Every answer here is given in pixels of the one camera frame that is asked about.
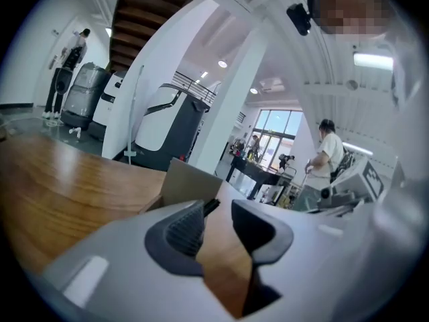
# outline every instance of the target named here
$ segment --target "white column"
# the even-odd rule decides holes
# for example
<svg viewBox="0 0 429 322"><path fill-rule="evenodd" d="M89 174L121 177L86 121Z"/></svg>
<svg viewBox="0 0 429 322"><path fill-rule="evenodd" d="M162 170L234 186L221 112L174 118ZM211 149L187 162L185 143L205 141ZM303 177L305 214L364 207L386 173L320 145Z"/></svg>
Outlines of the white column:
<svg viewBox="0 0 429 322"><path fill-rule="evenodd" d="M247 36L232 63L195 143L189 164L214 173L234 122L267 48L265 23Z"/></svg>
<svg viewBox="0 0 429 322"><path fill-rule="evenodd" d="M131 141L135 139L152 95L162 84L171 83L189 45L218 6L213 0L193 0L173 15L141 49L123 80L110 112L103 157L113 158L127 143L134 92Z"/></svg>

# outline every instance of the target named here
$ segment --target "man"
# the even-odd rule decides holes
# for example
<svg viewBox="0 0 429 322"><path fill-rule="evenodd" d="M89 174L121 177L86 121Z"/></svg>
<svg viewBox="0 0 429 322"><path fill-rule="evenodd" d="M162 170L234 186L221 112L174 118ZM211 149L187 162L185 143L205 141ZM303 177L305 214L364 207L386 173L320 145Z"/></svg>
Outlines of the man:
<svg viewBox="0 0 429 322"><path fill-rule="evenodd" d="M322 190L330 184L330 174L335 172L344 157L344 147L341 139L335 134L335 124L329 119L323 119L319 125L319 135L322 144L315 158L308 161L305 171L306 184L316 190Z"/></svg>
<svg viewBox="0 0 429 322"><path fill-rule="evenodd" d="M47 119L50 117L54 95L58 91L60 87L58 85L62 81L62 94L59 92L57 93L54 104L54 118L59 118L62 105L62 96L70 85L74 68L77 64L82 62L82 59L86 54L86 39L88 38L89 34L89 29L85 29L79 34L77 32L73 33L73 36L68 41L67 45L62 49L60 57L60 60L62 60L62 68L57 68L55 70L49 90L48 100L46 101L45 111L42 113L43 118Z"/></svg>
<svg viewBox="0 0 429 322"><path fill-rule="evenodd" d="M256 135L252 136L252 140L250 141L250 150L247 153L247 158L250 158L253 155L253 158L257 162L259 159L259 138Z"/></svg>

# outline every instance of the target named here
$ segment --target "staircase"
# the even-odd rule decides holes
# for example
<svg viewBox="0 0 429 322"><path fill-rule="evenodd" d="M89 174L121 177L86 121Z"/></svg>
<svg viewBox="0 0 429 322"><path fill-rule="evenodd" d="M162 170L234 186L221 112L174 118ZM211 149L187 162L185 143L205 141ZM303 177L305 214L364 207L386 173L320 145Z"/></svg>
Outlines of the staircase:
<svg viewBox="0 0 429 322"><path fill-rule="evenodd" d="M191 0L118 0L113 16L110 71L128 70L155 32Z"/></svg>

